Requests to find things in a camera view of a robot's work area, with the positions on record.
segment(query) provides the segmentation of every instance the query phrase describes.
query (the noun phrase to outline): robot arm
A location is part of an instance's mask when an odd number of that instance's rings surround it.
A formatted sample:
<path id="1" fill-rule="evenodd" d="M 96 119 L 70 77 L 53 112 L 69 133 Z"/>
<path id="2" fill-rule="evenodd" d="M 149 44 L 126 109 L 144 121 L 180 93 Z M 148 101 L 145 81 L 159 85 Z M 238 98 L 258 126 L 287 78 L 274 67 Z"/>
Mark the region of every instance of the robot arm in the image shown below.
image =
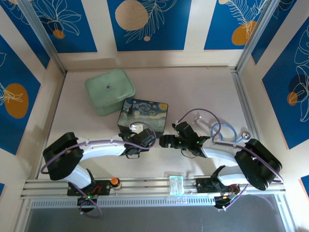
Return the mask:
<path id="1" fill-rule="evenodd" d="M 245 143 L 214 143 L 208 136 L 198 136 L 187 122 L 173 124 L 173 127 L 178 137 L 163 135 L 160 137 L 161 147 L 189 150 L 194 156 L 235 163 L 235 166 L 217 169 L 216 180 L 220 185 L 251 184 L 259 190 L 266 190 L 276 177 L 270 169 L 277 173 L 282 169 L 281 163 L 256 139 Z"/>
<path id="2" fill-rule="evenodd" d="M 51 180 L 65 179 L 78 188 L 90 191 L 95 186 L 94 178 L 89 170 L 78 165 L 79 162 L 100 156 L 140 155 L 148 151 L 154 144 L 155 136 L 150 129 L 139 134 L 121 133 L 123 141 L 78 139 L 73 132 L 61 136 L 43 151 L 43 156 Z"/>
<path id="3" fill-rule="evenodd" d="M 221 191 L 232 184 L 250 183 L 259 190 L 266 190 L 276 175 L 282 169 L 281 163 L 256 139 L 246 143 L 214 143 L 208 136 L 198 136 L 190 125 L 182 122 L 174 125 L 178 137 L 163 135 L 160 137 L 162 147 L 189 150 L 193 155 L 204 158 L 219 158 L 235 163 L 235 166 L 221 166 L 214 172 L 211 180 L 202 182 L 207 192 Z M 96 182 L 89 170 L 79 166 L 79 162 L 99 156 L 138 155 L 147 151 L 154 144 L 155 136 L 150 129 L 141 133 L 119 134 L 123 141 L 79 140 L 73 132 L 64 134 L 61 138 L 44 150 L 43 156 L 51 180 L 65 179 L 86 192 L 96 187 Z M 247 150 L 253 151 L 261 161 L 253 157 Z"/>

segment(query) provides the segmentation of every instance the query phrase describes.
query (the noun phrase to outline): metal frame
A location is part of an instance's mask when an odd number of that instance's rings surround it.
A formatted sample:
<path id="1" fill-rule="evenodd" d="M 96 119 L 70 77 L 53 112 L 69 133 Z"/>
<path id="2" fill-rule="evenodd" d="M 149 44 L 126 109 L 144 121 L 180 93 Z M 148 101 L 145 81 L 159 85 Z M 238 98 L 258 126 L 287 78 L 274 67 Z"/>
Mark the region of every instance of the metal frame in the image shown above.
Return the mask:
<path id="1" fill-rule="evenodd" d="M 44 30 L 39 18 L 35 14 L 33 8 L 27 0 L 17 0 L 22 13 L 25 15 L 27 21 L 31 25 L 32 29 L 36 33 L 40 42 L 44 46 L 48 55 L 54 60 L 58 69 L 65 74 L 65 68 L 58 57 L 57 51 L 52 44 L 49 36 Z M 244 112 L 246 123 L 252 137 L 257 138 L 261 141 L 259 131 L 256 126 L 256 122 L 251 111 L 250 104 L 248 102 L 247 94 L 243 86 L 240 72 L 250 57 L 252 50 L 254 49 L 257 41 L 263 33 L 269 19 L 271 18 L 273 11 L 277 7 L 280 0 L 269 0 L 268 4 L 262 13 L 257 26 L 255 27 L 252 36 L 249 38 L 241 57 L 235 67 L 232 70 L 232 76 L 234 84 L 239 96 L 241 107 Z M 55 104 L 55 110 L 52 112 L 52 116 L 48 125 L 48 135 L 51 130 L 51 126 L 55 117 L 56 108 L 60 100 L 60 95 L 63 87 L 57 94 L 57 101 Z M 42 159 L 36 170 L 36 178 L 38 178 Z M 111 189 L 110 196 L 100 196 L 98 201 L 101 202 L 102 206 L 108 205 L 109 207 L 139 207 L 139 206 L 175 206 L 178 205 L 209 205 L 206 199 L 212 199 L 215 194 L 197 194 L 197 189 L 193 186 L 195 178 L 198 177 L 209 177 L 209 176 L 192 176 L 184 177 L 184 188 L 185 195 L 182 197 L 171 197 L 169 195 L 169 178 L 168 177 L 157 177 L 157 178 L 122 178 L 122 188 L 120 190 Z M 77 197 L 68 197 L 67 194 L 68 184 L 65 181 L 51 181 L 51 180 L 27 180 L 21 194 L 21 207 L 17 217 L 17 223 L 13 228 L 13 231 L 24 231 L 28 221 L 30 209 L 34 208 L 65 208 L 65 207 L 76 207 L 72 204 L 76 202 Z M 274 194 L 278 204 L 281 218 L 283 220 L 286 231 L 295 231 L 295 224 L 291 217 L 291 212 L 287 206 L 285 194 L 285 188 L 283 184 L 272 184 L 267 191 L 259 191 L 254 187 L 248 187 L 244 194 Z"/>
<path id="2" fill-rule="evenodd" d="M 251 133 L 252 137 L 255 139 L 258 139 L 259 141 L 261 141 L 263 143 L 263 140 L 261 138 L 261 136 L 259 136 L 259 131 L 258 128 L 256 126 L 256 121 L 254 119 L 248 98 L 247 98 L 247 93 L 245 91 L 245 88 L 243 86 L 243 81 L 241 78 L 240 73 L 236 73 L 235 71 L 232 73 L 233 76 L 233 80 L 234 80 L 234 84 L 235 84 L 235 88 L 238 94 L 238 98 L 240 101 L 240 105 L 242 108 L 242 111 L 244 113 L 245 119 L 246 119 L 246 123 L 248 126 L 248 130 Z"/>
<path id="3" fill-rule="evenodd" d="M 59 71 L 65 75 L 66 70 L 58 56 L 58 52 L 51 39 L 49 38 L 46 30 L 44 29 L 42 23 L 40 22 L 39 17 L 31 6 L 31 3 L 28 0 L 16 0 L 16 2 L 49 57 L 54 61 Z"/>
<path id="4" fill-rule="evenodd" d="M 269 22 L 279 3 L 280 0 L 268 0 L 268 3 L 265 9 L 263 10 L 258 22 L 256 23 L 254 30 L 251 36 L 249 37 L 247 44 L 245 45 L 245 48 L 243 49 L 242 54 L 236 64 L 235 67 L 236 73 L 241 72 L 244 65 L 246 64 L 246 61 L 251 56 L 254 47 L 256 46 L 258 40 L 260 39 L 262 33 L 264 32 L 267 23 Z"/>
<path id="5" fill-rule="evenodd" d="M 295 232 L 297 230 L 296 225 L 292 219 L 292 214 L 285 195 L 277 194 L 275 195 L 275 198 L 285 230 L 287 232 Z"/>

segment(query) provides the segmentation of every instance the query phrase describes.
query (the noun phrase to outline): beige wall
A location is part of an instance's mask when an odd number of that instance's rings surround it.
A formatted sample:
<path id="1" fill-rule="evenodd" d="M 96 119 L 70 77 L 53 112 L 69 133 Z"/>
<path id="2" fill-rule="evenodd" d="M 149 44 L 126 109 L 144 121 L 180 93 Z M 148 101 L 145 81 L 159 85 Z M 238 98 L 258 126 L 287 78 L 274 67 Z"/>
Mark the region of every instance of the beige wall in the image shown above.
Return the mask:
<path id="1" fill-rule="evenodd" d="M 250 58 L 241 72 L 263 142 L 283 165 L 281 173 L 294 220 L 300 228 L 307 230 L 309 199 L 299 180 L 309 174 L 309 141 L 288 150 L 262 78 L 308 16 L 308 0 L 298 0 L 257 65 Z"/>
<path id="2" fill-rule="evenodd" d="M 0 7 L 0 34 L 41 83 L 17 155 L 0 149 L 0 182 L 6 185 L 0 199 L 1 231 L 12 229 L 25 180 L 35 172 L 47 136 L 46 119 L 62 75 L 51 61 L 47 70 Z"/>

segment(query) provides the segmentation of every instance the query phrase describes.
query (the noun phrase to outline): starry night box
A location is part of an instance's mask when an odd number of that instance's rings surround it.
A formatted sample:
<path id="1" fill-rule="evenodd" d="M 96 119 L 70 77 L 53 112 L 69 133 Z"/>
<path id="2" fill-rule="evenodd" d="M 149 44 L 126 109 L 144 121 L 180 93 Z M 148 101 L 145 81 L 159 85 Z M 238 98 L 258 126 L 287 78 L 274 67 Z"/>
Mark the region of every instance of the starry night box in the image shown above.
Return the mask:
<path id="1" fill-rule="evenodd" d="M 130 132 L 132 122 L 142 121 L 149 124 L 159 138 L 164 133 L 168 107 L 166 103 L 126 98 L 118 119 L 119 130 Z"/>

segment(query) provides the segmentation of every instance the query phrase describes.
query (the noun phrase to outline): orange circle pattern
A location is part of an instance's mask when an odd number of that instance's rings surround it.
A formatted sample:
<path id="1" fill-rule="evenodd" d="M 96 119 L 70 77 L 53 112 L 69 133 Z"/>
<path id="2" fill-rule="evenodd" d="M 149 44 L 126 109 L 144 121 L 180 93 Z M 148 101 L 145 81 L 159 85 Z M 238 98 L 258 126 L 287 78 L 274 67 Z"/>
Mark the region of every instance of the orange circle pattern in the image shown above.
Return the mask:
<path id="1" fill-rule="evenodd" d="M 297 103 L 297 94 L 294 92 L 289 93 L 288 95 L 288 103 L 293 106 Z"/>
<path id="2" fill-rule="evenodd" d="M 14 99 L 9 99 L 9 101 L 6 100 L 4 102 L 5 109 L 9 115 L 17 119 L 23 118 L 26 115 L 29 106 L 29 99 L 26 89 L 21 84 L 14 83 L 8 85 L 6 90 L 15 95 L 23 94 L 19 98 L 22 102 Z"/>
<path id="3" fill-rule="evenodd" d="M 62 40 L 65 37 L 65 34 L 61 30 L 54 30 L 53 35 L 59 40 Z"/>
<path id="4" fill-rule="evenodd" d="M 256 25 L 256 21 L 250 21 L 236 28 L 236 30 L 233 32 L 233 35 L 232 35 L 232 43 L 235 45 L 245 45 L 249 39 L 249 36 L 247 33 L 251 35 L 255 25 Z"/>

